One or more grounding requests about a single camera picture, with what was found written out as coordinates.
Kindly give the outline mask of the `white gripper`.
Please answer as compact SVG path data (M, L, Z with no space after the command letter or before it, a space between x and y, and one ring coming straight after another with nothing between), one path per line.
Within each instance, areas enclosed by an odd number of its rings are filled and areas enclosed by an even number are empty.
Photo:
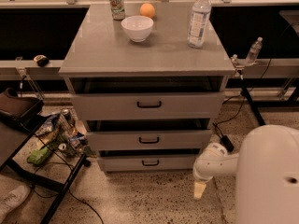
M196 200L201 199L206 189L206 182L214 176L235 175L238 158L238 153L229 154L223 145L210 143L202 154L196 158L192 168L196 180L194 182L193 197Z

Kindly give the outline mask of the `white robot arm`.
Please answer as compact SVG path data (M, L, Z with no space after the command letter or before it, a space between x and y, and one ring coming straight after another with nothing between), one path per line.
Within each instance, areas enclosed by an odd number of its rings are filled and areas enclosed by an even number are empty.
M193 165L194 197L215 176L234 175L235 224L299 224L299 131L264 125L230 154L211 143Z

